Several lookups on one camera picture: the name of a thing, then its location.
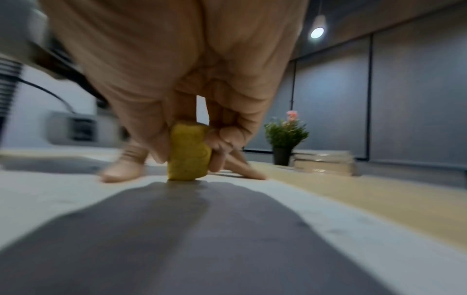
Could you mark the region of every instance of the flower pot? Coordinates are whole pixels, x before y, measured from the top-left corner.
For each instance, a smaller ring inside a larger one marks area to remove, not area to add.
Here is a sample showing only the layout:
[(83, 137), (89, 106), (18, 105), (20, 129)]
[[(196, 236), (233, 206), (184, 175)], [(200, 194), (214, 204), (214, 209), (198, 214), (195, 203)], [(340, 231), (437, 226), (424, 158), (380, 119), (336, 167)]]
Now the flower pot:
[(292, 148), (273, 147), (272, 154), (274, 155), (274, 165), (288, 166)]

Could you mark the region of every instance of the black cable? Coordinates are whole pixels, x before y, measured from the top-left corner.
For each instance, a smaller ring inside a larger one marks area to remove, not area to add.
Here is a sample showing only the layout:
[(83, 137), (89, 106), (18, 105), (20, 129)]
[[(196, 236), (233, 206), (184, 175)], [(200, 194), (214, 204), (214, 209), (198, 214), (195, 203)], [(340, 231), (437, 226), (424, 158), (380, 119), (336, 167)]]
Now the black cable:
[(69, 112), (71, 112), (71, 113), (73, 113), (73, 114), (76, 114), (76, 112), (74, 111), (73, 107), (72, 107), (68, 102), (66, 102), (64, 99), (62, 99), (61, 97), (59, 97), (59, 96), (56, 95), (55, 93), (53, 93), (53, 92), (51, 92), (51, 91), (45, 89), (44, 87), (41, 87), (41, 86), (39, 86), (39, 85), (36, 85), (36, 84), (34, 84), (34, 83), (25, 81), (25, 80), (23, 80), (23, 79), (21, 79), (21, 78), (19, 78), (19, 77), (12, 76), (12, 75), (6, 75), (6, 74), (0, 73), (0, 78), (5, 78), (5, 79), (8, 79), (8, 80), (21, 82), (21, 83), (24, 83), (24, 84), (26, 84), (26, 85), (32, 86), (32, 87), (34, 87), (34, 88), (37, 88), (37, 89), (39, 89), (39, 90), (42, 90), (42, 91), (44, 91), (45, 93), (50, 94), (50, 95), (52, 95), (53, 97), (55, 97), (55, 98), (57, 98), (58, 100), (60, 100), (60, 101), (65, 105), (65, 108), (66, 108)]

